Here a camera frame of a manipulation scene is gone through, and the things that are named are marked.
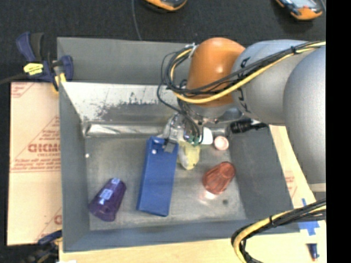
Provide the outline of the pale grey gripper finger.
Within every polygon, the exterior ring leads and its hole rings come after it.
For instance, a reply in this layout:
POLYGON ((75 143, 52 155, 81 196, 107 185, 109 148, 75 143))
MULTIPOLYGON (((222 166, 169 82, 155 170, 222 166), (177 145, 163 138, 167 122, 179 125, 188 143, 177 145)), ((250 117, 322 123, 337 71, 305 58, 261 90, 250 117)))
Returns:
POLYGON ((176 141, 170 138, 166 138, 163 144, 163 150, 167 153, 173 153, 175 146, 176 146, 176 141))

